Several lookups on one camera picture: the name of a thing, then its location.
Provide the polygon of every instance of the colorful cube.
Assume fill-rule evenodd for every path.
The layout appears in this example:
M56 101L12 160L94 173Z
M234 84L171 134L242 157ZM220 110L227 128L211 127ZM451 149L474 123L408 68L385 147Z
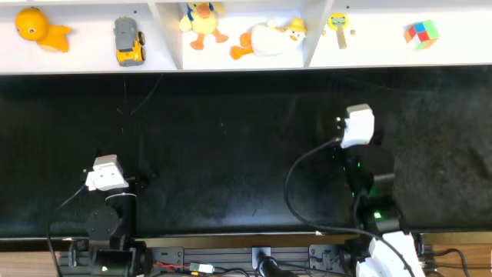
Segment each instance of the colorful cube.
M427 49L431 47L439 38L436 26L432 20L413 24L405 32L407 43L415 45L415 49Z

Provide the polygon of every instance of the plush duck with blue clothing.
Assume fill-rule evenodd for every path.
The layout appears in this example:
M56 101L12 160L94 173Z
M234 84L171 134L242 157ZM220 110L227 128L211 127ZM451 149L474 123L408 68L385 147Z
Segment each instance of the plush duck with blue clothing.
M215 12L224 13L221 3L189 2L188 13L179 22L182 32L193 30L198 34L197 40L190 43L195 50L203 50L203 41L206 35L214 35L217 43L226 42L229 37L217 30L218 19Z

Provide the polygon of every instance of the black table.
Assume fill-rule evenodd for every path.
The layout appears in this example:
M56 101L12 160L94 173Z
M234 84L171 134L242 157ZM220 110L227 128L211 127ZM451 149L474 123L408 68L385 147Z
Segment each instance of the black table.
M158 174L138 197L139 237L310 231L284 204L287 170L336 133L347 106L364 102L395 155L394 195L408 225L488 229L490 69L174 73L152 95L159 75L2 77L0 237L43 237L49 212L79 188L96 153L118 154L128 174ZM292 179L296 209L350 225L343 178L329 152L303 162ZM103 203L94 192L77 197L53 234L84 235Z

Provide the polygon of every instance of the rubber duck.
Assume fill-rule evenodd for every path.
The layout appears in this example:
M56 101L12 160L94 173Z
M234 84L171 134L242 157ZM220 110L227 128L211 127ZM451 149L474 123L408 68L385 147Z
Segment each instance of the rubber duck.
M275 26L272 21L253 27L251 32L241 35L241 47L231 48L231 57L240 59L247 54L255 54L259 57L271 57L296 49L306 37L307 29L300 18L292 19L286 28Z
M44 50L68 52L66 34L70 33L71 29L50 25L48 19L37 8L20 11L15 18L15 26L23 39L37 42Z
M189 2L188 13L179 22L182 32L193 29L198 34L197 40L190 43L195 50L203 50L203 41L206 35L214 35L217 43L226 42L229 37L221 34L218 29L218 19L216 12L222 14L224 9L222 4L212 2Z

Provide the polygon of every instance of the toy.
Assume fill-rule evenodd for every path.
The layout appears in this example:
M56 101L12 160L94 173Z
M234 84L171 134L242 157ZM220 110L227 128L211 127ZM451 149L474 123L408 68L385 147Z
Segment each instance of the toy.
M413 24L405 32L407 43L413 42L415 49L427 49L431 47L439 38L436 26L432 20Z
M113 32L116 36L116 59L121 66L141 65L146 56L142 47L145 44L144 33L137 28L137 22L128 17L115 20Z
M182 32L193 29L198 34L197 40L190 43L195 50L203 50L203 41L206 35L214 35L217 43L226 42L229 37L222 35L218 30L218 20L215 11L222 14L224 7L221 3L212 2L189 2L188 13L179 22Z
M15 26L18 34L26 40L37 42L39 47L50 52L68 52L66 34L71 29L50 25L38 8L25 8L17 14Z
M260 57L271 57L296 49L306 37L307 29L300 18L292 19L286 28L276 27L272 21L253 27L251 32L240 37L241 47L231 48L231 57L240 59L254 53Z
M328 27L330 29L337 31L337 39L338 39L338 48L346 49L347 41L345 41L344 29L348 26L348 17L341 13L335 12L333 15L330 15L328 19Z

